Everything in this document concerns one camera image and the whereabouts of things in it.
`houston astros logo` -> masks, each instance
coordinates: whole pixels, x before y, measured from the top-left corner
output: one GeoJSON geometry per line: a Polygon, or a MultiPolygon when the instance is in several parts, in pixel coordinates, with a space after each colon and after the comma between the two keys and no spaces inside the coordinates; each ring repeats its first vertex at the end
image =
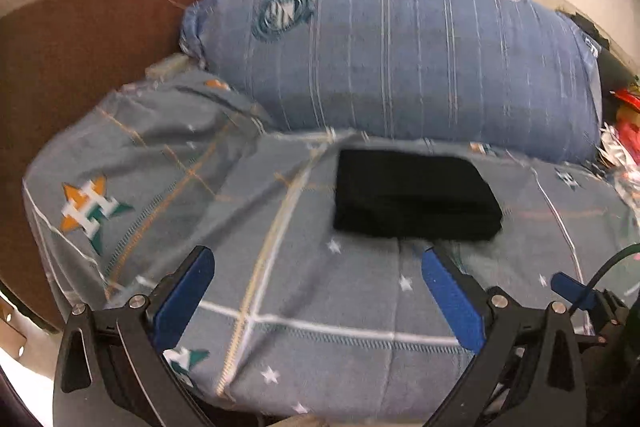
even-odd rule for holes
{"type": "Polygon", "coordinates": [[[95,181],[87,181],[80,188],[68,184],[62,185],[66,204],[62,208],[64,218],[60,229],[62,232],[71,232],[82,228],[98,255],[102,254],[100,240],[102,222],[132,208],[128,204],[117,202],[114,198],[107,198],[106,184],[107,179],[100,176],[95,181]]]}
{"type": "Polygon", "coordinates": [[[274,41],[316,11],[316,0],[263,0],[254,20],[254,37],[274,41]]]}

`screw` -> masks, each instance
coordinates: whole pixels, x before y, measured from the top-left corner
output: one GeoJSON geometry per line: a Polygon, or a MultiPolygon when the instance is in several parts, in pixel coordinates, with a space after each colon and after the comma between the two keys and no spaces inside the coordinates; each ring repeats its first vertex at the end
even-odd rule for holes
{"type": "Polygon", "coordinates": [[[84,303],[74,304],[74,307],[71,308],[71,313],[73,313],[74,315],[82,315],[85,309],[86,304],[84,303]]]}
{"type": "Polygon", "coordinates": [[[142,308],[145,305],[146,297],[144,295],[133,295],[132,298],[129,299],[129,308],[142,308]]]}
{"type": "Polygon", "coordinates": [[[553,304],[551,304],[551,309],[556,313],[562,314],[566,311],[566,306],[560,301],[555,301],[553,304]]]}
{"type": "Polygon", "coordinates": [[[504,295],[494,295],[491,297],[491,304],[493,304],[496,308],[506,308],[509,301],[507,297],[504,295]]]}

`blue rubber pad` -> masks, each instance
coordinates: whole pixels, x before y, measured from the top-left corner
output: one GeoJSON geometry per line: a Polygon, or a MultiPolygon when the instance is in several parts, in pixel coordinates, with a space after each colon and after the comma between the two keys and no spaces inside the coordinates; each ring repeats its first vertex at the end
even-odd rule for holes
{"type": "Polygon", "coordinates": [[[422,279],[460,345],[478,354],[486,340],[484,320],[432,248],[422,254],[422,279]]]}
{"type": "Polygon", "coordinates": [[[203,248],[196,261],[175,286],[156,314],[152,342],[156,351],[173,349],[213,279],[216,261],[209,248],[203,248]]]}
{"type": "MultiPolygon", "coordinates": [[[[569,277],[566,273],[558,272],[551,277],[551,289],[559,296],[567,299],[573,304],[580,293],[584,290],[584,285],[577,282],[577,280],[569,277]]],[[[591,310],[596,305],[596,294],[594,290],[584,298],[581,304],[578,306],[581,310],[591,310]]]]}

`folded black cloth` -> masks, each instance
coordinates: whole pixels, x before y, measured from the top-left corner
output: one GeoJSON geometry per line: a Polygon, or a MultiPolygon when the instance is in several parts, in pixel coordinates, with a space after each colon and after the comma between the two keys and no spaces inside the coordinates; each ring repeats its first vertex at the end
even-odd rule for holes
{"type": "Polygon", "coordinates": [[[502,211],[465,159],[344,149],[338,158],[334,228],[372,237],[480,241],[502,211]]]}

